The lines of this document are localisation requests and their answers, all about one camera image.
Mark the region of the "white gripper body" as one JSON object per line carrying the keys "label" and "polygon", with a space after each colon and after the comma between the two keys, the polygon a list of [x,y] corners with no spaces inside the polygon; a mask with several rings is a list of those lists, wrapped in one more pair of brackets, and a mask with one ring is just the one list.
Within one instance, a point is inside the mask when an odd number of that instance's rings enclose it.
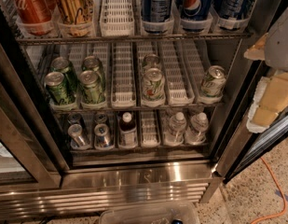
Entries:
{"label": "white gripper body", "polygon": [[269,29],[264,53],[268,66],[288,72],[288,7]]}

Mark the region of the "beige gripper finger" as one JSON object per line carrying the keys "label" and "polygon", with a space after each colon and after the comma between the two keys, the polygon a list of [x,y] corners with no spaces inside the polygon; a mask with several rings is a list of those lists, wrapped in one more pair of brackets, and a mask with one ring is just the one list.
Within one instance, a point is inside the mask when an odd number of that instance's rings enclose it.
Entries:
{"label": "beige gripper finger", "polygon": [[262,35],[251,47],[249,47],[243,56],[252,61],[265,60],[265,45],[267,41],[267,33]]}
{"label": "beige gripper finger", "polygon": [[288,106],[288,73],[261,77],[253,103],[249,109],[246,127],[251,133],[262,133]]}

